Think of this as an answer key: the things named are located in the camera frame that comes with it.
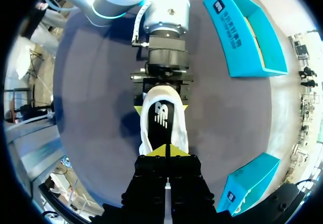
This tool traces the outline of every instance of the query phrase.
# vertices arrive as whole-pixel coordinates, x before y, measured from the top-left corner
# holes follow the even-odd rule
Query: screw
[[[274,202],[278,201],[278,196],[277,196],[277,195],[274,195],[274,196],[273,196],[273,201],[274,201]]]
[[[286,203],[281,203],[281,204],[279,205],[279,210],[281,210],[281,211],[285,211],[285,210],[287,210],[287,204],[286,204]]]
[[[172,16],[173,14],[175,14],[175,11],[173,9],[169,9],[168,13]]]

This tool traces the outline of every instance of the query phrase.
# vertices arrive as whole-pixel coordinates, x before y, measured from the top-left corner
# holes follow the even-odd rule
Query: robotic arm
[[[146,33],[169,30],[179,35],[188,31],[189,0],[67,0],[80,8],[89,21],[99,27],[107,26],[111,20],[123,16],[134,6],[149,5],[138,16],[145,13]]]
[[[108,26],[131,8],[142,5],[134,23],[132,46],[148,47],[148,60],[143,70],[132,74],[135,85],[134,105],[142,105],[142,94],[158,84],[168,84],[177,90],[184,105],[188,101],[189,53],[182,38],[189,25],[190,0],[67,0],[78,7],[97,27]],[[149,41],[139,40],[143,29]]]

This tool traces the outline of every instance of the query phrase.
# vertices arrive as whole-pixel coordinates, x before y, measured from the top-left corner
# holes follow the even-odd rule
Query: cable
[[[42,216],[46,216],[47,214],[59,215],[57,212],[55,212],[55,211],[50,211],[50,210],[44,211],[41,215],[42,215]]]
[[[44,83],[44,81],[37,75],[36,77],[37,79],[40,80],[40,82],[45,86],[45,88],[47,89],[47,91],[52,95],[52,92],[49,90],[49,88],[47,87],[47,85]]]
[[[151,1],[145,1],[145,3],[143,4],[143,6],[140,8],[136,19],[135,19],[135,24],[134,24],[134,28],[133,28],[133,34],[132,34],[132,43],[137,42],[137,40],[139,39],[139,27],[140,27],[140,22],[141,19],[143,17],[143,14],[146,12],[146,10],[149,8],[149,6],[151,6],[152,2]]]
[[[78,9],[76,6],[74,6],[72,8],[60,8],[56,5],[54,5],[50,0],[45,0],[45,1],[49,5],[49,7],[51,7],[52,9],[54,9],[56,11],[60,11],[60,12],[70,12],[70,11]]]
[[[66,168],[66,170],[65,170],[64,173],[56,173],[56,172],[53,172],[53,174],[56,174],[56,175],[65,175],[69,171],[69,169],[66,166],[65,166],[65,168]]]
[[[313,182],[313,180],[312,179],[301,180],[301,181],[297,182],[295,185],[298,186],[299,184],[301,184],[303,182]]]
[[[8,131],[10,131],[10,130],[12,130],[12,129],[16,128],[16,127],[19,127],[19,126],[21,126],[21,125],[24,125],[24,124],[27,124],[27,123],[30,123],[30,122],[33,122],[33,121],[41,120],[41,119],[44,119],[44,118],[50,118],[50,119],[51,119],[51,118],[53,118],[53,116],[54,116],[54,115],[55,115],[55,113],[54,113],[54,112],[52,112],[52,113],[48,113],[48,114],[43,115],[43,116],[30,118],[30,119],[28,119],[28,120],[25,120],[25,121],[22,121],[22,122],[19,122],[19,123],[17,123],[17,124],[14,124],[14,125],[12,125],[12,126],[7,127],[7,128],[5,129],[5,131],[6,131],[6,132],[8,132]]]
[[[20,100],[25,100],[25,101],[28,101],[27,99],[23,99],[23,98],[15,98],[15,99],[20,99]],[[35,102],[35,103],[40,103],[40,104],[45,104],[46,106],[50,106],[50,103],[45,103],[45,102],[41,102],[41,101],[36,101],[36,100],[31,100],[32,102]]]

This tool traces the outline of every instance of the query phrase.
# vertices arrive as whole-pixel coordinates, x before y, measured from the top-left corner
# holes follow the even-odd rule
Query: floor
[[[295,132],[298,132],[300,127],[298,122],[298,109],[301,88],[299,87],[299,79],[297,77],[298,64],[288,39],[283,36],[279,28],[276,28],[276,30],[281,40],[291,73],[288,76],[271,78],[273,110],[271,136],[267,152],[280,158],[282,162],[267,194],[277,188],[281,179],[286,174],[292,146],[297,141],[297,134]],[[47,55],[46,52],[42,53],[45,60],[37,68],[39,78],[32,79],[35,84],[35,99],[38,105],[50,102],[55,65],[55,61],[51,56]],[[75,176],[71,174],[71,176],[67,175],[67,178],[73,183]],[[79,191],[84,192],[84,187],[83,189],[80,187]]]

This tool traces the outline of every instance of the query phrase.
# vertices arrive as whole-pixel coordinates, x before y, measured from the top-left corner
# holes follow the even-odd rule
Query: white cable
[[[55,115],[55,113],[54,113],[54,112],[50,112],[50,113],[48,113],[48,114],[46,114],[46,115],[43,115],[43,116],[30,118],[30,119],[28,119],[28,120],[25,120],[25,121],[22,121],[22,122],[19,122],[19,123],[17,123],[17,124],[14,124],[14,125],[12,125],[12,126],[7,127],[7,128],[6,128],[6,132],[8,132],[8,131],[10,131],[10,130],[12,130],[12,129],[16,128],[16,127],[22,126],[22,125],[24,125],[24,124],[27,124],[27,123],[30,123],[30,122],[33,122],[33,121],[36,121],[36,120],[41,120],[41,119],[44,119],[44,118],[52,118],[54,115]]]
[[[56,5],[54,5],[50,0],[45,0],[46,3],[49,5],[49,7],[51,7],[52,9],[56,10],[56,11],[61,11],[61,12],[70,12],[70,11],[73,11],[73,10],[76,10],[77,7],[74,6],[72,8],[60,8]]]
[[[45,88],[48,90],[48,92],[52,95],[52,92],[49,90],[47,85],[44,83],[44,81],[38,75],[37,75],[37,79],[39,79],[41,81],[41,83],[45,86]]]
[[[77,181],[78,181],[79,179],[76,179],[76,181],[75,181],[75,183],[74,183],[74,186],[73,186],[73,189],[72,189],[72,191],[71,191],[71,195],[70,195],[70,198],[69,198],[69,201],[68,201],[68,203],[67,203],[67,207],[68,208],[70,208],[70,205],[71,205],[71,203],[72,203],[72,195],[74,194],[74,191],[75,191],[75,188],[76,188],[76,185],[77,185]]]
[[[134,24],[134,28],[133,28],[132,42],[134,42],[136,39],[138,39],[141,19],[143,17],[143,14],[145,14],[146,10],[149,8],[149,6],[151,4],[152,4],[151,1],[145,1],[143,6],[140,8],[140,10],[136,16],[136,20],[135,20],[135,24]]]

